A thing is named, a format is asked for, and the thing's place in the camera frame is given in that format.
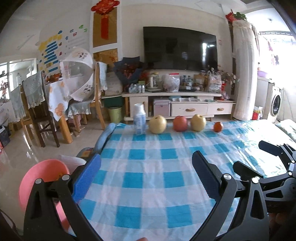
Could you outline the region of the pink plastic bucket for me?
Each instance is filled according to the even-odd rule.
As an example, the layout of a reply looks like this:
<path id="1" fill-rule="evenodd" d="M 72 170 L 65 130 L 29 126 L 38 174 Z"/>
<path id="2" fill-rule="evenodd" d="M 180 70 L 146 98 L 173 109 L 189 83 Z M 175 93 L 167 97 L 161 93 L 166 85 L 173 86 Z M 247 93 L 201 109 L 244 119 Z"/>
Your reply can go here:
<path id="1" fill-rule="evenodd" d="M 32 166 L 24 175 L 18 190 L 20 206 L 25 212 L 24 235 L 28 234 L 30 229 L 47 225 L 68 230 L 70 223 L 61 203 L 47 191 L 54 181 L 66 174 L 70 174 L 66 164 L 56 159 L 48 159 Z"/>

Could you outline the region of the small orange tangerine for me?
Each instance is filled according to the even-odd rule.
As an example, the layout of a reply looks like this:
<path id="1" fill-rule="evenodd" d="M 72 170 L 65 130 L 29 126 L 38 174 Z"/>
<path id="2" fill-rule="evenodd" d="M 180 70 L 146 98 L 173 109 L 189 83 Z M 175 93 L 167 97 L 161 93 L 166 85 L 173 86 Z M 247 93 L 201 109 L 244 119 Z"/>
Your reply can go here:
<path id="1" fill-rule="evenodd" d="M 216 133 L 219 133 L 223 130 L 223 123 L 218 121 L 218 122 L 215 122 L 215 124 L 213 125 L 213 131 L 216 132 Z"/>

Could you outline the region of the blue white checkered tablecloth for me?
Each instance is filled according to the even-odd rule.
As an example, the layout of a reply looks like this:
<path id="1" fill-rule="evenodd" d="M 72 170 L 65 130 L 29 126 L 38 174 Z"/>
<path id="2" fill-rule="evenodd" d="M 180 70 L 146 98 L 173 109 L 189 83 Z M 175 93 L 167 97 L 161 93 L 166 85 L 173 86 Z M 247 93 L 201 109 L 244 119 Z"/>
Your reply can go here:
<path id="1" fill-rule="evenodd" d="M 192 166 L 200 151 L 222 173 L 240 161 L 267 174 L 285 171 L 278 157 L 259 149 L 295 142 L 267 120 L 227 121 L 219 133 L 207 123 L 201 132 L 136 135 L 118 125 L 101 152 L 101 168 L 79 207 L 104 240 L 189 240 L 208 216 L 209 198 Z"/>

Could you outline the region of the light wooden chair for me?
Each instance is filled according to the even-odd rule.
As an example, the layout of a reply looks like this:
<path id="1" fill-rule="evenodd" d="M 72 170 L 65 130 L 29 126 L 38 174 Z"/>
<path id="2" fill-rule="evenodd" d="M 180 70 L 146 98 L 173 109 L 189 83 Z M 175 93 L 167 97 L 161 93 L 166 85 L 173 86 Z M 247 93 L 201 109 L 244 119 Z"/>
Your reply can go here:
<path id="1" fill-rule="evenodd" d="M 91 108 L 95 108 L 96 114 L 100 121 L 101 127 L 104 130 L 106 128 L 106 124 L 102 115 L 101 110 L 101 82 L 102 80 L 106 80 L 106 70 L 107 65 L 102 62 L 97 62 L 94 70 L 93 77 L 93 93 L 83 101 L 72 101 L 68 108 L 68 117 L 74 119 L 74 126 L 77 133 L 81 132 L 81 124 L 78 116 L 82 116 L 83 124 L 87 124 L 86 115 L 91 114 Z"/>

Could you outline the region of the green waste bin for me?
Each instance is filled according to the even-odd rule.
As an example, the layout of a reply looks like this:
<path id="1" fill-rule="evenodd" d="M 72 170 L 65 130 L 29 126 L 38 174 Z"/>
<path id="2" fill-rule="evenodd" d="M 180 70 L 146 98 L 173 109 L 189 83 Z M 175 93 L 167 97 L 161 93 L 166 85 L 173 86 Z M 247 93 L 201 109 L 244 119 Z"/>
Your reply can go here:
<path id="1" fill-rule="evenodd" d="M 121 107 L 108 108 L 108 114 L 112 123 L 120 123 L 122 121 Z"/>

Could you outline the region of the white plastic bottle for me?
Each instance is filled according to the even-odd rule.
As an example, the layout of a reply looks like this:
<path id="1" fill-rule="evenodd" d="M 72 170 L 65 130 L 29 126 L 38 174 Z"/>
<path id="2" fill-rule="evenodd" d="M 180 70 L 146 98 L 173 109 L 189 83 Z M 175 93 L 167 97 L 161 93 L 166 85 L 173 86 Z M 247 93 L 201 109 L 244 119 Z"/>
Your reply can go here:
<path id="1" fill-rule="evenodd" d="M 143 135 L 146 130 L 146 113 L 142 103 L 136 103 L 133 108 L 133 125 L 136 135 Z"/>

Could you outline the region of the yellow pear left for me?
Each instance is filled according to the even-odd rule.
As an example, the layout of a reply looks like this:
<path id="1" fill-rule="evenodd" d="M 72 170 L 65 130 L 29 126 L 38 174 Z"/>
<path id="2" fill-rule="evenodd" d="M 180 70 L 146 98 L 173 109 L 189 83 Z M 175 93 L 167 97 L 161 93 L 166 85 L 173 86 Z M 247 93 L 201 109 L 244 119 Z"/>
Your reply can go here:
<path id="1" fill-rule="evenodd" d="M 149 120 L 148 125 L 150 132 L 160 134 L 166 130 L 167 120 L 163 116 L 157 115 Z"/>

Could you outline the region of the white tv cabinet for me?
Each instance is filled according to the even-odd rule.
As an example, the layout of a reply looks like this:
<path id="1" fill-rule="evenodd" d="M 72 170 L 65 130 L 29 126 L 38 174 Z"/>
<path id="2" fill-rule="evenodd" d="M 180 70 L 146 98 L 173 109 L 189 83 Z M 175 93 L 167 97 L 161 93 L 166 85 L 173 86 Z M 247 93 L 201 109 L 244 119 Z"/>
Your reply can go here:
<path id="1" fill-rule="evenodd" d="M 172 120 L 176 116 L 192 118 L 200 114 L 205 118 L 212 119 L 216 115 L 233 115 L 233 100 L 219 100 L 221 94 L 210 92 L 145 92 L 145 93 L 123 93 L 125 100 L 124 121 L 133 121 L 133 108 L 136 103 L 144 105 L 147 120 L 154 116 L 153 101 L 155 99 L 169 99 L 171 101 L 171 115 L 165 117 Z"/>

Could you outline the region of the white storage box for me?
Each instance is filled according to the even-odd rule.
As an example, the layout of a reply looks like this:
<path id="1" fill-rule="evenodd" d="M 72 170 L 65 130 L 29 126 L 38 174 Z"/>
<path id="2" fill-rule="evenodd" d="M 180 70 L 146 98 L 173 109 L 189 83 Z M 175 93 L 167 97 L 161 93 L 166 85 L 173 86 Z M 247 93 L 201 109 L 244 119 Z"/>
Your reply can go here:
<path id="1" fill-rule="evenodd" d="M 168 117 L 171 115 L 171 101 L 169 99 L 155 99 L 153 101 L 154 116 L 161 115 Z"/>

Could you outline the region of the white washing machine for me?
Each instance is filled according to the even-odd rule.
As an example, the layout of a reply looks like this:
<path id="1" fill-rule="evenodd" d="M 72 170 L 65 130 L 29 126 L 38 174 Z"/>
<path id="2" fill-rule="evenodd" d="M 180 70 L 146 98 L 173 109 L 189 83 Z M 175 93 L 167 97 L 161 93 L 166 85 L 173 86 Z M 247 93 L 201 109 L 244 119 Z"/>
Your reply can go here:
<path id="1" fill-rule="evenodd" d="M 282 89 L 275 86 L 274 84 L 270 84 L 268 86 L 265 104 L 267 111 L 267 120 L 275 123 L 282 104 Z"/>

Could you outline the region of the dining table with floral cloth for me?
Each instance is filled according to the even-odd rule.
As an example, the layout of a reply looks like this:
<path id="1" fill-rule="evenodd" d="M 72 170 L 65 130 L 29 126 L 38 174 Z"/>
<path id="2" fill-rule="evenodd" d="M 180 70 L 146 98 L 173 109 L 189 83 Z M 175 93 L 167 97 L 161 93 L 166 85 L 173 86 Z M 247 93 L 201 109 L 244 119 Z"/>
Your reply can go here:
<path id="1" fill-rule="evenodd" d="M 54 120 L 60 127 L 64 142 L 66 144 L 71 144 L 73 138 L 67 124 L 68 117 L 66 115 L 69 101 L 72 99 L 69 88 L 67 87 L 66 82 L 61 79 L 57 82 L 45 85 L 45 92 L 49 111 L 52 113 Z"/>

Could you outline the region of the dark wooden dining chair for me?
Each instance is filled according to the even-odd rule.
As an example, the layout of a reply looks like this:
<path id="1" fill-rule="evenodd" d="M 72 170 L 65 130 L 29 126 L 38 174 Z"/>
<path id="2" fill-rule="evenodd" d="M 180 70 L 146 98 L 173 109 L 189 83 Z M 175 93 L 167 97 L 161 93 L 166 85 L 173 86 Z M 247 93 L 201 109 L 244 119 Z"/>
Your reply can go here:
<path id="1" fill-rule="evenodd" d="M 57 148 L 60 143 L 52 115 L 49 112 L 45 85 L 41 71 L 31 75 L 22 82 L 23 93 L 26 97 L 29 117 L 32 120 L 35 133 L 41 147 L 45 147 L 42 133 L 51 132 Z"/>

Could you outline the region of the white mesh food cover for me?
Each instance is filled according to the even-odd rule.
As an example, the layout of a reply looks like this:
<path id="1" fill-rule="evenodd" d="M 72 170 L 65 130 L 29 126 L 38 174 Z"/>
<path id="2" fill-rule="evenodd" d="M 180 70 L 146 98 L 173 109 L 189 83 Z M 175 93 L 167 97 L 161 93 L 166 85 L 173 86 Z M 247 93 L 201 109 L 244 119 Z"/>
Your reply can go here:
<path id="1" fill-rule="evenodd" d="M 81 47 L 60 62 L 63 81 L 75 101 L 86 101 L 94 92 L 95 63 L 91 54 Z"/>

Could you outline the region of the dark blue flower bouquet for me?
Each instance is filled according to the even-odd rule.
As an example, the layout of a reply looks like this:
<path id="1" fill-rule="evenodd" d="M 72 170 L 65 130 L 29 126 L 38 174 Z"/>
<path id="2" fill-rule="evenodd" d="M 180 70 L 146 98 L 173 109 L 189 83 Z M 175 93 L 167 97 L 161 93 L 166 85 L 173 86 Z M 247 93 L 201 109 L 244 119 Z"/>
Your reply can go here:
<path id="1" fill-rule="evenodd" d="M 138 82 L 143 70 L 144 63 L 140 61 L 140 56 L 123 57 L 121 61 L 114 62 L 113 72 L 121 81 L 123 86 L 128 86 Z"/>

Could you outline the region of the red chinese knot decoration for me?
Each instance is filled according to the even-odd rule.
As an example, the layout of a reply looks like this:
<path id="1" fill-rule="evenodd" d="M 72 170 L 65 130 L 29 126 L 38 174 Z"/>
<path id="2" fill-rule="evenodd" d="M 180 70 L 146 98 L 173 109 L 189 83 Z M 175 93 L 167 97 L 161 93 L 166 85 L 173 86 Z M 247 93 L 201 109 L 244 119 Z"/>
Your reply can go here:
<path id="1" fill-rule="evenodd" d="M 101 1 L 98 1 L 96 5 L 91 7 L 91 11 L 101 15 L 101 37 L 104 40 L 108 40 L 109 38 L 108 14 L 112 12 L 119 4 L 120 4 L 120 1 L 101 0 Z"/>

